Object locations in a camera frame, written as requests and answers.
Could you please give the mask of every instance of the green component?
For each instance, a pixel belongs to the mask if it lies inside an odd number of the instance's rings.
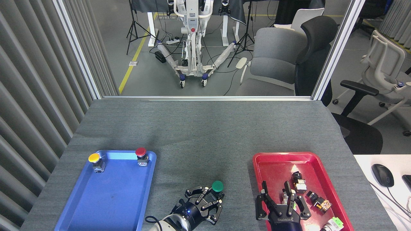
[[[344,228],[344,223],[338,217],[333,217],[332,220],[338,225],[339,228]]]
[[[223,182],[221,182],[221,181],[219,181],[219,180],[216,180],[216,181],[214,181],[214,183],[211,185],[211,187],[212,187],[212,189],[213,189],[215,192],[221,192],[221,191],[223,191],[224,185],[223,185]]]

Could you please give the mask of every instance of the tripod stand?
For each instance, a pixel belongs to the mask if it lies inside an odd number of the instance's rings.
[[[129,29],[129,31],[128,31],[128,33],[127,33],[127,36],[126,36],[126,38],[128,38],[128,36],[130,35],[129,45],[128,45],[128,47],[127,47],[127,53],[126,53],[126,55],[128,55],[128,50],[129,50],[129,48],[130,48],[130,43],[136,41],[137,39],[141,39],[141,38],[148,37],[148,36],[156,37],[156,36],[152,35],[148,30],[146,30],[142,25],[140,25],[140,24],[134,19],[133,7],[132,7],[132,5],[131,5],[131,0],[129,0],[129,4],[130,4],[131,17],[133,18],[133,21],[132,21],[132,23],[131,23],[130,29]],[[136,27],[136,25],[138,25],[139,27],[141,27],[141,28],[147,33],[147,35],[144,35],[144,36],[139,37],[139,36],[137,35],[137,27]]]
[[[227,65],[227,67],[230,67],[231,62],[233,61],[233,59],[236,55],[240,54],[243,51],[253,51],[253,50],[247,49],[247,38],[250,38],[252,43],[254,43],[253,38],[251,38],[250,34],[248,33],[248,25],[249,25],[249,22],[250,22],[250,14],[251,14],[251,4],[252,4],[252,0],[250,0],[250,4],[248,5],[248,18],[247,18],[247,26],[245,28],[245,34],[238,41],[238,43],[237,43],[238,47],[237,47],[236,51],[234,52],[234,55],[231,58],[231,60],[230,60],[229,64]]]

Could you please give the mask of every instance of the blue tray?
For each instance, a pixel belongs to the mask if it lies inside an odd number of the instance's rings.
[[[135,151],[97,153],[106,162],[104,172],[85,164],[54,230],[141,230],[156,154],[147,151],[148,166],[142,167]]]

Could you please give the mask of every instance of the yellow button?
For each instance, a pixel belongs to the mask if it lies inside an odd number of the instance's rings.
[[[100,160],[100,155],[98,153],[93,153],[88,157],[90,163],[97,163]]]

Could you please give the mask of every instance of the gray floor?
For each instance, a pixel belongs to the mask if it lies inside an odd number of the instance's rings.
[[[118,87],[127,69],[128,64],[134,57],[138,46],[140,45],[141,39],[137,40],[130,45],[129,55],[126,55],[128,39],[126,39],[126,33],[130,27],[131,16],[129,12],[128,1],[116,0],[116,1],[99,1],[91,0],[94,7],[94,13],[96,19],[98,20],[99,29],[102,34],[105,47],[107,49],[109,64],[112,68],[115,84]],[[348,6],[349,0],[344,1],[327,1],[326,9],[324,14],[331,15],[337,21],[341,22],[342,15],[345,13],[346,7]],[[274,14],[277,9],[277,1],[265,1],[259,2],[255,5],[253,11],[256,11],[257,15],[253,17],[254,26],[250,25],[251,28],[256,32],[261,27],[266,27],[270,24],[270,19],[267,17],[267,10],[269,14]],[[155,20],[156,28],[159,28],[159,37],[163,38],[165,33],[162,31],[160,22],[164,30],[172,33],[173,36],[181,36],[179,33],[181,22],[175,20],[164,21],[162,13],[160,13],[160,20],[157,18]],[[138,13],[138,21],[145,28],[148,27],[147,15],[144,13]],[[213,57],[221,53],[225,48],[221,47],[221,37],[220,31],[222,18],[219,16],[212,16],[207,27],[208,34],[203,39],[203,45],[207,45],[210,56]],[[234,22],[229,19],[229,30],[228,38],[229,41],[234,40],[234,34],[230,30]],[[244,33],[245,26],[240,26],[240,36]],[[143,35],[143,30],[138,28],[139,35]],[[237,88],[239,87],[239,80],[241,76],[241,71],[230,72],[230,73],[215,73],[208,81],[205,88],[201,87],[199,77],[188,77],[186,80],[186,87],[181,89],[179,86],[179,79],[173,74],[172,69],[166,63],[162,64],[155,59],[154,54],[150,54],[150,48],[147,47],[148,39],[143,45],[143,49],[138,55],[137,61],[139,62],[136,67],[133,68],[127,83],[124,87],[122,95],[124,96],[145,96],[145,95],[233,95]],[[361,72],[364,66],[360,64],[362,55],[366,54],[367,48],[369,46],[369,35],[365,32],[359,30],[354,32],[350,39],[348,40],[345,50],[338,62],[338,65],[332,76],[332,86],[334,97],[340,95],[345,88],[339,85],[340,81],[343,79],[357,81],[361,78]],[[181,55],[173,55],[176,60],[181,59]],[[247,57],[252,58],[249,52],[242,52],[237,55],[238,58]],[[235,64],[238,58],[234,59],[233,64],[227,68],[228,61],[220,66],[219,72],[229,72],[235,69]],[[206,63],[210,60],[207,50],[203,49],[202,63]],[[408,54],[407,59],[403,65],[403,71],[411,66],[411,55]],[[245,78],[257,78],[261,80],[266,80],[274,83],[275,80],[252,76],[248,71],[245,74]],[[329,109],[332,112],[341,113],[343,107],[348,103],[352,97],[353,92],[349,92],[339,99],[338,105],[329,105]],[[350,114],[351,118],[369,122],[373,118],[377,117],[383,113],[386,109],[380,108],[378,106],[378,100],[367,96],[365,97],[358,107]],[[405,116],[411,115],[411,108],[401,108],[400,112]],[[411,150],[411,137],[404,137],[402,131],[410,129],[411,125],[404,125],[401,123],[393,114],[386,116],[381,121],[373,125],[376,127],[383,135],[384,146],[382,154],[409,154]]]
[[[129,62],[133,59],[138,46],[142,39],[134,41],[130,45],[129,54],[126,55],[128,39],[125,37],[128,29],[130,28],[131,15],[129,11],[128,1],[125,0],[115,0],[115,1],[99,1],[91,0],[93,6],[93,12],[98,21],[99,29],[103,37],[104,45],[106,47],[109,64],[112,68],[114,74],[114,82],[116,86],[120,86],[122,80],[125,77],[127,69],[129,68]],[[334,19],[339,23],[342,20],[342,15],[348,6],[349,0],[343,0],[339,2],[329,1],[326,4],[329,6],[325,10],[325,14],[333,15]],[[257,32],[259,28],[266,27],[272,24],[272,20],[267,17],[267,14],[275,14],[278,6],[278,1],[263,1],[254,2],[252,12],[257,16],[253,17],[253,21],[250,22],[249,33],[252,35],[253,32]],[[138,22],[144,27],[148,27],[147,14],[138,12]],[[212,16],[206,33],[208,34],[203,39],[203,45],[208,47],[210,55],[208,55],[207,50],[203,49],[202,63],[206,63],[210,60],[210,56],[213,57],[220,54],[225,48],[221,47],[221,35],[220,28],[222,28],[222,17]],[[229,19],[229,29],[228,29],[228,39],[233,41],[234,33],[231,29],[235,25],[235,22]],[[162,28],[167,32],[173,34],[173,36],[181,37],[180,28],[182,23],[176,20],[164,20],[162,13],[159,13],[159,18],[155,20],[155,27],[159,29],[159,38],[163,38],[165,33]],[[142,28],[137,28],[139,36],[144,34]],[[245,32],[245,26],[240,25],[239,35],[240,37]],[[203,88],[201,86],[201,78],[199,77],[188,77],[186,80],[186,87],[181,89],[179,86],[179,79],[174,74],[174,71],[167,63],[160,63],[154,56],[150,54],[150,48],[147,47],[148,39],[145,40],[143,49],[138,55],[137,61],[139,62],[136,67],[133,68],[124,90],[121,95],[124,96],[151,96],[151,95],[183,95],[183,96],[218,96],[218,95],[234,95],[237,88],[239,87],[241,71],[238,71],[234,77],[234,72],[230,73],[214,73],[207,83],[207,86]],[[181,48],[178,48],[176,52],[181,53]],[[181,55],[173,55],[175,60],[181,60]],[[235,70],[235,64],[239,58],[247,57],[248,60],[252,58],[249,52],[242,52],[236,55],[237,58],[234,59],[233,64],[227,68],[229,60],[224,62],[220,68],[219,72],[229,72]],[[246,73],[245,79],[253,77],[256,79],[261,79],[273,83],[278,83],[280,85],[289,86],[283,84],[282,82],[275,81],[273,79],[253,76],[249,72]]]

